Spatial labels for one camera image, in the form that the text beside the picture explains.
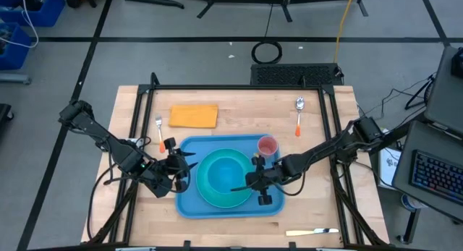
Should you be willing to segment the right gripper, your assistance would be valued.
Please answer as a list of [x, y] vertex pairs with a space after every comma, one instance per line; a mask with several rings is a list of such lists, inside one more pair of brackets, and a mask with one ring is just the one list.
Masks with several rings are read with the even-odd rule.
[[255, 167], [255, 171], [245, 175], [246, 186], [231, 189], [231, 192], [239, 192], [244, 190], [254, 190], [259, 192], [258, 204], [270, 205], [273, 203], [272, 196], [268, 193], [268, 188], [274, 186], [281, 194], [283, 189], [282, 183], [286, 179], [284, 170], [284, 160], [277, 159], [271, 168], [266, 168], [266, 159], [261, 155], [256, 155], [251, 158], [251, 163]]

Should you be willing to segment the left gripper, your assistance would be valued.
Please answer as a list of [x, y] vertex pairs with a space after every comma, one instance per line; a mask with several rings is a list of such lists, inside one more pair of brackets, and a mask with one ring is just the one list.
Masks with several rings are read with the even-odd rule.
[[173, 137], [163, 142], [168, 155], [156, 162], [155, 193], [183, 193], [190, 185], [190, 170], [198, 165], [198, 162], [188, 165], [184, 157], [193, 156], [195, 153], [175, 148], [176, 142]]

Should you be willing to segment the blue plastic bowl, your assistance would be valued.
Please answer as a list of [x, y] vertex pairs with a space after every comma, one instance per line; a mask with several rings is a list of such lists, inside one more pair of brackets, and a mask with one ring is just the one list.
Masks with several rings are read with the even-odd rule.
[[207, 178], [211, 188], [222, 195], [246, 185], [245, 168], [241, 162], [233, 158], [213, 161], [208, 167]]

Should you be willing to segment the teal plastic plate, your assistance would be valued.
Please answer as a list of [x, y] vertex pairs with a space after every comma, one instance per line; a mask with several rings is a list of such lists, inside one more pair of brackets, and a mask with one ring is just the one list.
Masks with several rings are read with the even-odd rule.
[[218, 149], [209, 153], [199, 164], [196, 173], [196, 185], [201, 197], [209, 204], [217, 208], [235, 208], [243, 204], [252, 194], [252, 190], [231, 192], [222, 195], [211, 188], [207, 178], [209, 165], [220, 158], [233, 158], [242, 163], [245, 175], [253, 171], [254, 166], [250, 159], [243, 153], [234, 149]]

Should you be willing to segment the fork with orange handle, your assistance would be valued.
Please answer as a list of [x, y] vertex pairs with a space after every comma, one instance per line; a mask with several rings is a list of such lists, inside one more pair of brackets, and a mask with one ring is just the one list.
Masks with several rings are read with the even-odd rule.
[[156, 126], [158, 128], [159, 151], [160, 153], [164, 153], [166, 148], [165, 148], [163, 137], [162, 137], [162, 131], [161, 131], [162, 117], [160, 114], [156, 114], [155, 121], [156, 121]]

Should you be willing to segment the pink plastic cup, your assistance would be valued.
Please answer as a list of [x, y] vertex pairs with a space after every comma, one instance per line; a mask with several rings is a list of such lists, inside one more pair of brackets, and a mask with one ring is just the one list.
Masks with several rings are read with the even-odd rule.
[[258, 153], [264, 157], [270, 157], [279, 150], [276, 139], [270, 135], [262, 136], [258, 140]]

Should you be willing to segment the yellow-orange cloth napkin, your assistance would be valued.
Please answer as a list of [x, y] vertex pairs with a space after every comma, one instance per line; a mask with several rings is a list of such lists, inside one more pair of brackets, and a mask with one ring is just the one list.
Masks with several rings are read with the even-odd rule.
[[174, 105], [169, 117], [170, 127], [215, 128], [217, 105]]

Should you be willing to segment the knife with yellow handle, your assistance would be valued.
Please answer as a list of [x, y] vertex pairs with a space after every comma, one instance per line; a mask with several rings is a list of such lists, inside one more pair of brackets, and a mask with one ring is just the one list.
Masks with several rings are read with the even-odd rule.
[[285, 235], [287, 237], [298, 237], [298, 236], [306, 236], [311, 234], [331, 234], [331, 233], [339, 233], [338, 229], [334, 228], [316, 228], [313, 230], [290, 230], [286, 231]]

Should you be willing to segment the spoon with orange handle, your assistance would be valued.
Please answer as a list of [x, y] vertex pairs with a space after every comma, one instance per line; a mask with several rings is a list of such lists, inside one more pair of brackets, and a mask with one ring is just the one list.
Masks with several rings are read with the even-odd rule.
[[301, 118], [301, 112], [304, 109], [304, 107], [305, 107], [305, 99], [302, 96], [299, 96], [295, 101], [295, 108], [297, 110], [297, 126], [295, 130], [295, 135], [297, 137], [299, 137], [301, 134], [300, 118]]

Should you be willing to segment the blue plastic tray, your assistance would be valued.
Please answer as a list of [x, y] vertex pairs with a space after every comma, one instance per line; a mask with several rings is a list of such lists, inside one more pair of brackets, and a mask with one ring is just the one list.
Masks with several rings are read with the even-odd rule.
[[207, 203], [200, 195], [196, 185], [196, 173], [200, 162], [211, 152], [218, 149], [234, 149], [251, 158], [258, 152], [258, 140], [263, 134], [247, 135], [210, 135], [192, 136], [183, 140], [180, 144], [181, 150], [188, 153], [195, 153], [186, 157], [188, 164], [198, 162], [198, 165], [191, 169], [191, 182], [186, 192], [176, 196], [176, 209], [185, 218], [237, 218], [237, 217], [258, 217], [274, 216], [284, 207], [284, 195], [274, 186], [268, 188], [273, 203], [270, 205], [259, 205], [259, 192], [252, 190], [251, 196], [241, 205], [235, 208], [217, 208]]

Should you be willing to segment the white paper sheet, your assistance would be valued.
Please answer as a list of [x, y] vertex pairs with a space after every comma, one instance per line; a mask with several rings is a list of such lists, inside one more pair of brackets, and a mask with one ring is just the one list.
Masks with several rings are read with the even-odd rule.
[[378, 174], [380, 177], [378, 186], [394, 190], [392, 180], [402, 152], [392, 148], [384, 148], [378, 152]]

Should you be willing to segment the grey side desk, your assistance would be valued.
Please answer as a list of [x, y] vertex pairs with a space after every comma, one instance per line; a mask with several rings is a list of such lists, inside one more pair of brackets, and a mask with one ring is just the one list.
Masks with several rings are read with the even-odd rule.
[[457, 52], [451, 46], [443, 50], [424, 116], [439, 127], [463, 136], [463, 78], [451, 73], [451, 60]]
[[428, 207], [463, 223], [463, 205], [444, 199], [409, 183], [414, 150], [421, 150], [463, 167], [463, 140], [445, 134], [421, 122], [410, 124], [392, 185]]

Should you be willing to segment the tape roll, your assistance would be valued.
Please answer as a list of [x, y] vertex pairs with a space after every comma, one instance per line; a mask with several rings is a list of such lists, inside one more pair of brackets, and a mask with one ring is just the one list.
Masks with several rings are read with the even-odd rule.
[[414, 199], [408, 195], [401, 196], [401, 203], [408, 211], [414, 212], [422, 208], [426, 208], [426, 205], [423, 205], [419, 200]]

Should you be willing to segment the backlit keyboard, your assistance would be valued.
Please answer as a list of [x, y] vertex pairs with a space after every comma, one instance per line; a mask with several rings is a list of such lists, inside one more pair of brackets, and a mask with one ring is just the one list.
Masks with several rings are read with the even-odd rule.
[[463, 165], [413, 150], [409, 184], [463, 205]]

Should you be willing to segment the blue storage bin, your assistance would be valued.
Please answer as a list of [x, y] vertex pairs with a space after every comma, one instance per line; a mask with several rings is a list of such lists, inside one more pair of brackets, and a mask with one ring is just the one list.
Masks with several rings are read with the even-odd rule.
[[[53, 27], [64, 5], [64, 0], [43, 0], [40, 10], [32, 11], [27, 9], [27, 13], [34, 27]], [[16, 22], [22, 26], [29, 25], [26, 13], [19, 8], [9, 9], [8, 6], [0, 5], [0, 19], [4, 22]]]
[[17, 23], [0, 23], [0, 70], [20, 69], [30, 46], [30, 36]]

